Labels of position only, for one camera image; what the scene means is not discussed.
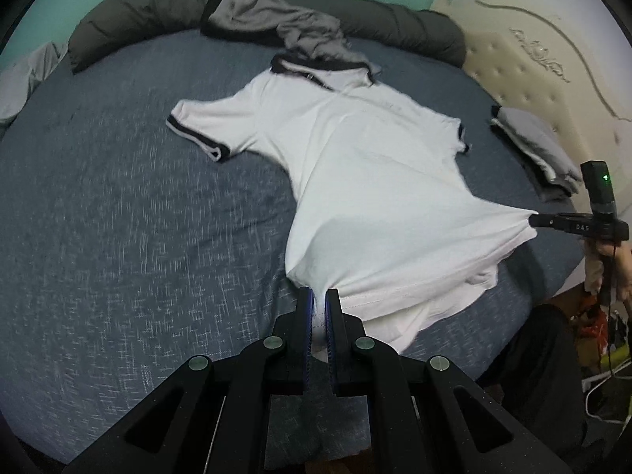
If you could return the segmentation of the person's right hand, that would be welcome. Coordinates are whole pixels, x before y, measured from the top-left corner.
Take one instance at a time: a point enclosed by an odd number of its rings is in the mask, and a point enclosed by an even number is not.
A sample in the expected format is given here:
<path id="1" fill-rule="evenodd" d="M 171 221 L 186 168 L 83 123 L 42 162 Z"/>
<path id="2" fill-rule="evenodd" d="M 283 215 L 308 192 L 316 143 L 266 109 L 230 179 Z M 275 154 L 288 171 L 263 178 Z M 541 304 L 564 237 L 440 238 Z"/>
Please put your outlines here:
<path id="1" fill-rule="evenodd" d="M 585 290 L 597 294 L 604 281 L 603 258 L 614 259 L 613 272 L 617 299 L 631 312 L 632 256 L 631 243 L 626 241 L 612 244 L 586 239 L 585 250 Z"/>

